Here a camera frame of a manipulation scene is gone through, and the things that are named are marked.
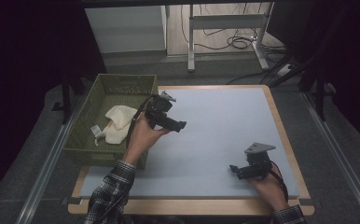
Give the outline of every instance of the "metal frame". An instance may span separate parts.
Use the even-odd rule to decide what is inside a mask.
[[[273,3],[270,2],[264,14],[194,16],[193,5],[189,5],[188,72],[195,71],[194,30],[238,28],[260,28],[257,37],[253,37],[252,46],[261,68],[268,70],[268,63],[261,52],[261,42],[267,30],[272,6]]]

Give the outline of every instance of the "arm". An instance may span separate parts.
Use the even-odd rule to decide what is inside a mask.
[[[280,174],[276,165],[273,165],[272,171],[277,175]],[[256,188],[261,198],[273,209],[272,218],[274,223],[306,223],[299,205],[290,207],[278,180],[273,175],[268,174],[263,180],[249,179],[248,181]]]
[[[107,208],[113,207],[108,216],[99,223],[120,223],[123,207],[128,201],[128,191],[135,176],[135,165],[140,156],[151,148],[168,130],[152,130],[144,114],[136,120],[128,150],[122,161],[104,178],[101,185],[92,193],[89,212],[84,223],[95,223],[104,215]]]

